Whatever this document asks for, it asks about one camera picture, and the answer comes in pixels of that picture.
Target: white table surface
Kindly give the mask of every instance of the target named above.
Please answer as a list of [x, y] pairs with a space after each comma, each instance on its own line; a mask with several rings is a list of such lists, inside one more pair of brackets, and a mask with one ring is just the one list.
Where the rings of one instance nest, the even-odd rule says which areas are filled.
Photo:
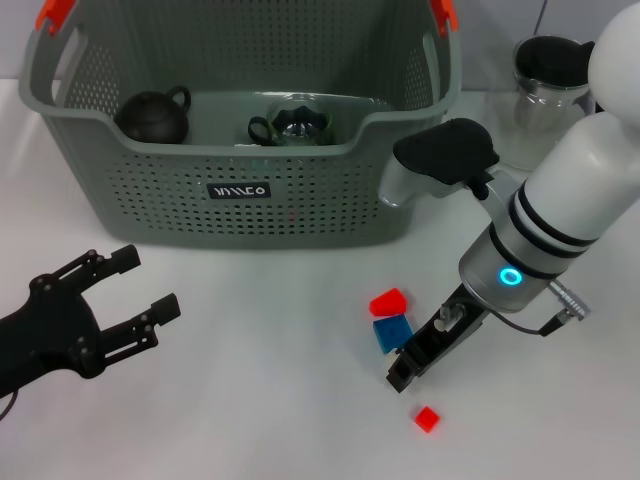
[[[479, 118], [482, 94], [452, 116]], [[44, 123], [0, 82], [0, 305], [90, 248], [98, 222]], [[640, 206], [563, 281], [594, 310], [546, 340], [493, 318], [402, 395], [367, 305], [411, 292], [424, 323], [489, 219], [468, 193], [419, 205], [385, 246], [224, 252], [137, 245], [142, 267], [86, 297], [103, 328], [175, 292], [160, 346], [84, 381], [56, 372], [0, 423], [3, 480], [640, 478]], [[541, 326], [551, 295], [514, 318]], [[0, 409], [8, 399], [0, 400]], [[443, 417], [432, 435], [411, 412]]]

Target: blue block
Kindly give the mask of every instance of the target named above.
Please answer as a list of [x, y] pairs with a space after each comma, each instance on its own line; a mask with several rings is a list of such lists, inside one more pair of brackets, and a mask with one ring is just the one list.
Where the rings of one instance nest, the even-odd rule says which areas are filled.
[[377, 320], [373, 322], [373, 330], [385, 355], [396, 348], [404, 347], [407, 340], [413, 336], [411, 326], [404, 315]]

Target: black teapot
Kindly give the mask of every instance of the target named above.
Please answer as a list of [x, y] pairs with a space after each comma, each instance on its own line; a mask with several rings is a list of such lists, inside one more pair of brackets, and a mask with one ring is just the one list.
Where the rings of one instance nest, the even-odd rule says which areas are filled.
[[[182, 105], [173, 100], [178, 93], [184, 95]], [[179, 144], [189, 133], [190, 107], [191, 93], [186, 87], [172, 88], [166, 95], [142, 92], [127, 100], [114, 120], [127, 137], [138, 142]]]

